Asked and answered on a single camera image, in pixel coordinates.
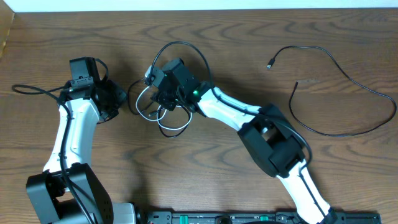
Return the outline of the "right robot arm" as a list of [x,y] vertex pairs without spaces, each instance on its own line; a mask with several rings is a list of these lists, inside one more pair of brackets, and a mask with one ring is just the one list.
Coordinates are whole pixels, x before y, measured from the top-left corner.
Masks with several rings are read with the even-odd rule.
[[310,149],[308,142],[278,108],[249,105],[224,94],[212,82],[195,78],[180,58],[162,68],[151,65],[145,78],[158,89],[152,99],[161,107],[172,111],[183,106],[235,129],[256,165],[282,182],[304,222],[336,223],[335,211],[310,177],[312,153],[303,152]]

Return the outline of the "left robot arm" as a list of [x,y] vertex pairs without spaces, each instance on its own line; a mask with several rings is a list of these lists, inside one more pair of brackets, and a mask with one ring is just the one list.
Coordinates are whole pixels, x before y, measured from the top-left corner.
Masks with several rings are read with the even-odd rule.
[[96,126],[119,113],[127,94],[109,75],[99,75],[93,57],[70,61],[72,79],[56,97],[60,124],[42,173],[26,191],[41,223],[135,223],[131,203],[112,202],[91,168]]

